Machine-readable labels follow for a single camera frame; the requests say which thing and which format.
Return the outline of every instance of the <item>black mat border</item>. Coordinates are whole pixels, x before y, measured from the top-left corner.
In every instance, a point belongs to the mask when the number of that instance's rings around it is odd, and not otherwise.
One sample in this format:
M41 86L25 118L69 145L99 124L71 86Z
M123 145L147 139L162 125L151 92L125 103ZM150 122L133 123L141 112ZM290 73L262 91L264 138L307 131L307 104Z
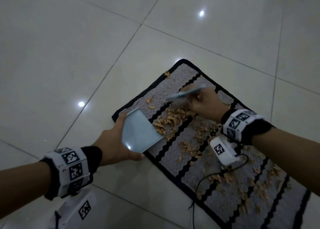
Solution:
M245 109L249 109L247 106L245 106L242 102L240 102L236 97L234 97L234 95L232 95L231 93L229 93L227 90L225 90L221 85L219 85L218 83L216 83L215 81L213 81L210 77L208 77L206 74L204 74L202 72L202 70L200 70L198 67L196 67L193 63L191 63L190 61L186 60L186 59L181 59L179 61L177 61L173 67L171 67L168 71L169 73L174 72L180 65L182 64L186 64L189 67L193 68L194 70L196 70L198 73L200 73L204 78L206 78L208 81L210 81L212 84L214 84L216 87L219 87L220 90L222 90L225 94L227 94L228 96L232 97L235 100L237 100L237 103L240 104L243 108ZM164 74L162 74L157 80L155 80L147 89L145 89L142 93L140 93L139 95L137 95L135 98L133 98L130 102L128 102L126 105L124 105L123 107L121 107L120 109L118 109L113 115L112 115L112 120L114 122L116 122L119 113L126 109L126 108L130 108L135 101L137 101L139 98L145 96L150 90L154 89L160 82L162 82L163 80L166 79L166 76ZM231 228L232 225L227 226L226 223L220 218L218 217L209 207L207 207L204 202L201 202L196 194L188 187L186 186L180 179L177 179L175 176L173 176L164 166L162 166L158 161L156 161L156 159L148 152L145 151L144 152L145 156L154 164L158 167L158 169L160 169L164 175L166 175L166 177L168 179L170 179L171 182L173 182L179 189L181 189L190 199L192 199L200 208L202 208L222 229L225 228ZM294 229L296 228L300 228L302 225L302 215L306 209L307 206L307 202L310 198L310 194L311 192L309 190L306 190L304 199L302 200L301 203L301 207L300 210L296 213L295 215L295 220L294 220L294 224L293 227Z

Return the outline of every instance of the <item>person's left arm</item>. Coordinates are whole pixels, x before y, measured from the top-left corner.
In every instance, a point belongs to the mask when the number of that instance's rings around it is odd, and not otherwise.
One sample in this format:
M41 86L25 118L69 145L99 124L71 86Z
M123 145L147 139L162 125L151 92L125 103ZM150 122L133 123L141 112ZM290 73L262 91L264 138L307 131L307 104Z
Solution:
M139 161L144 154L128 150L121 142L126 114L121 114L111 130L104 130L93 143L102 151L100 166L124 160ZM0 171L0 219L46 194L51 170L46 162L18 166Z

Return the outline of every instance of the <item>forearm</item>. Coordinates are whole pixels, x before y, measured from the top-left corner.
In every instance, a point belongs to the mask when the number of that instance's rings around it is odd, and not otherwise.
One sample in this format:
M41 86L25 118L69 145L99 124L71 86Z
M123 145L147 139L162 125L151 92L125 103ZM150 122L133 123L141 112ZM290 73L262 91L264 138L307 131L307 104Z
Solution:
M252 144L303 186L320 196L320 144L272 128Z
M50 167L36 162L0 171L0 219L44 195L51 181Z

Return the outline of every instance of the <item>hand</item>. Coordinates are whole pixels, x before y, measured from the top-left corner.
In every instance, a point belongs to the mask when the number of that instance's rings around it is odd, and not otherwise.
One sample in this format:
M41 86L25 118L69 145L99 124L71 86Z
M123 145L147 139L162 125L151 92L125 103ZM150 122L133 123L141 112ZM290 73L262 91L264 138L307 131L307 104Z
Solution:
M98 146L102 151L100 166L111 165L124 160L140 161L145 157L142 153L130 151L122 144L122 129L126 115L126 113L120 114L114 127L102 131L99 138L92 144Z
M187 91L195 87L194 84L190 84L182 88L181 91ZM188 95L187 99L194 112L217 123L221 123L222 116L229 110L229 107L223 104L216 92L210 87L203 88L198 94Z

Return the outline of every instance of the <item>glossy tile floor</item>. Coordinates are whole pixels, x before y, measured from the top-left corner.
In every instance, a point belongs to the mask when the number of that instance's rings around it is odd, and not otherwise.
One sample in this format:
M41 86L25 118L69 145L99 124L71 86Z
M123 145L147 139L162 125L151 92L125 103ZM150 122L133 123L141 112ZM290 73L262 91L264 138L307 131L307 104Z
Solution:
M182 58L275 126L320 142L319 0L0 0L0 169L92 144ZM191 228L191 200L149 160L102 167L82 228ZM45 228L43 198L0 221ZM218 228L200 208L196 228ZM318 228L312 195L303 228Z

